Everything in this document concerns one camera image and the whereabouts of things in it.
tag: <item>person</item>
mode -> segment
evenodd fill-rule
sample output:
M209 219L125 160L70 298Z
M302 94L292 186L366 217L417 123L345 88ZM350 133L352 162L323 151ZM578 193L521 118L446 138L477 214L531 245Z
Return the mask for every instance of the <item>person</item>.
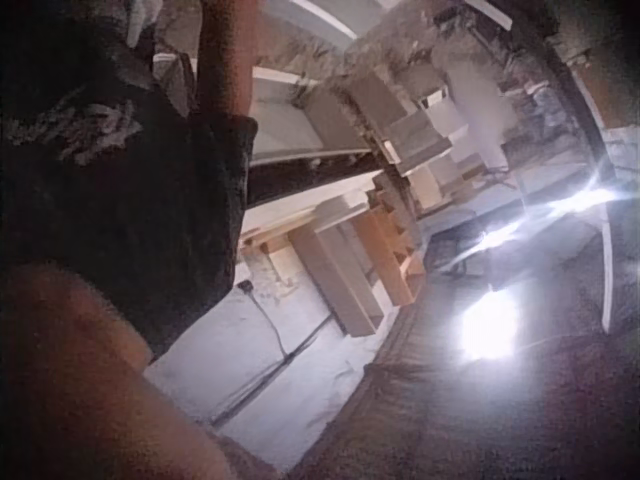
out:
M149 22L120 15L153 3L14 2L3 29L12 477L233 477L142 373L232 286L257 130L258 0L201 0L186 118L138 48Z

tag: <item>electrical cable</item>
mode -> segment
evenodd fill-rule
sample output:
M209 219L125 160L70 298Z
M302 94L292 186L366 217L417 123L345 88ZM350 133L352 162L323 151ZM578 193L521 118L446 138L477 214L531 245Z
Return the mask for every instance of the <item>electrical cable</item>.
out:
M320 324L313 329L313 331L298 345L290 354L288 354L279 365L277 365L271 372L265 375L258 384L252 388L244 397L238 400L235 404L231 405L228 409L222 412L220 415L210 420L210 425L214 429L222 428L232 418L238 415L247 405L253 402L269 385L271 385L276 378L298 357L302 352L309 348L315 341L318 332L333 320L333 314L330 314Z
M267 312L265 311L265 309L262 308L262 305L260 305L260 303L258 303L258 300L253 295L253 292L246 292L246 293L249 296L249 298L253 301L255 306L258 307L258 310L260 310L260 313L262 313L262 316L264 316L264 318L267 320L267 322L269 323L269 326L273 330L273 333L276 335L276 339L278 340L278 347L280 348L280 353L282 353L282 358L283 359L287 358L288 353L284 349L284 345L282 344L282 337L280 336L280 332L278 331L278 328L275 326L275 324L271 320L271 317L269 317L269 315L267 315Z

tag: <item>light fixture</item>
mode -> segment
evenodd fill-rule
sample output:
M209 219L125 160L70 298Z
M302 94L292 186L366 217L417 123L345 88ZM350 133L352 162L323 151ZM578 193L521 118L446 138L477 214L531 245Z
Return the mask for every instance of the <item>light fixture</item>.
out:
M498 230L483 234L482 240L480 240L480 243L476 245L475 248L478 251L487 250L489 248L499 247L503 243L513 240L515 238L514 234L516 230L520 228L521 224L521 221L513 222Z
M462 347L470 360L497 359L513 353L517 308L502 290L489 292L463 315Z
M613 192L598 188L596 190L582 190L573 197L565 198L555 202L550 202L549 206L553 209L552 215L562 216L567 213L580 213L588 210L595 205L607 203L615 200L616 196Z

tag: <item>dark graphic t-shirt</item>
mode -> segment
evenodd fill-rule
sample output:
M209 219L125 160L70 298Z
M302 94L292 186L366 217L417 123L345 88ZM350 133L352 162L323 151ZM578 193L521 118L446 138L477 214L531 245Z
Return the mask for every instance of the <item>dark graphic t-shirt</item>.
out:
M159 355L232 286L257 125L181 117L107 30L49 25L14 47L2 79L3 268L78 273Z

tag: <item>skin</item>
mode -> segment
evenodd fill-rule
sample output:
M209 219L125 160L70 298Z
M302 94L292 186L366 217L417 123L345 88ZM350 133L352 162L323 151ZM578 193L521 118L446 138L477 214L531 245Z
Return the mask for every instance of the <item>skin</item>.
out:
M257 0L203 0L201 113L246 115ZM145 341L55 265L4 276L2 381L17 478L230 479L212 439L142 376Z

